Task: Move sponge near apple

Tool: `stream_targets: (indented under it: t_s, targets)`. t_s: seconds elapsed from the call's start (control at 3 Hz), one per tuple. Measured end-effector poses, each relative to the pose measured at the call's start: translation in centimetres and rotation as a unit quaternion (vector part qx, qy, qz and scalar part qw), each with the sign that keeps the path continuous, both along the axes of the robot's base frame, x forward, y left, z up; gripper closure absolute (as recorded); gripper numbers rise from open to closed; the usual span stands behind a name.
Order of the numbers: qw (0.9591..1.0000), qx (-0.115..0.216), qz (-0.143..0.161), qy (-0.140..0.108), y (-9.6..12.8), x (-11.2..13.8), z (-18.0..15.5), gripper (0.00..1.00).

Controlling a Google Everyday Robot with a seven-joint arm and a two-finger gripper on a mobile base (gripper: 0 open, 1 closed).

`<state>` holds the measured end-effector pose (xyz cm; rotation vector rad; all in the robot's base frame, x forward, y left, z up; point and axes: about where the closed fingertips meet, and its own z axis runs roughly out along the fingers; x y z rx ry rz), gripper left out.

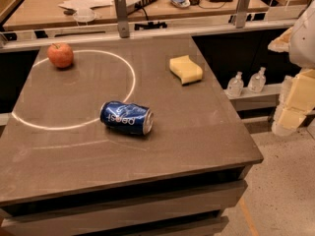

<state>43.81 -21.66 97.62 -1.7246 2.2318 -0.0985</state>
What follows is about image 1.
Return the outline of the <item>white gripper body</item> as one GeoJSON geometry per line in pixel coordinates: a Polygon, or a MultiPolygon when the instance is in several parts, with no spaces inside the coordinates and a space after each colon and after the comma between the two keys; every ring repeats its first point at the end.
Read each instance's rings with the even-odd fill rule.
{"type": "Polygon", "coordinates": [[[280,36],[272,40],[268,49],[274,52],[288,52],[290,37],[291,37],[292,28],[287,29],[280,36]]]}

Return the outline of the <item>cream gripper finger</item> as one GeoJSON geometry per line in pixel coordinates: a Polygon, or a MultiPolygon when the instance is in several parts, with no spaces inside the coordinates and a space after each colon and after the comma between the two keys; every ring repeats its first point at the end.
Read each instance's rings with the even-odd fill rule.
{"type": "Polygon", "coordinates": [[[277,136],[289,136],[297,130],[305,118],[303,113],[287,110],[279,105],[273,117],[272,132],[277,136]]]}
{"type": "Polygon", "coordinates": [[[311,112],[315,108],[315,70],[302,69],[294,77],[285,76],[279,101],[280,110],[311,112]]]}

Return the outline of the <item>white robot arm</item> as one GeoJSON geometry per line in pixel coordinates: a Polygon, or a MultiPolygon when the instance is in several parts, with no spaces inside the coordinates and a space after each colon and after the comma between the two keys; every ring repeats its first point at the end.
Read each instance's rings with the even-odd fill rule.
{"type": "Polygon", "coordinates": [[[272,131],[278,136],[295,132],[315,108],[315,1],[287,29],[268,45],[274,52],[287,52],[289,61],[301,68],[282,83],[272,131]]]}

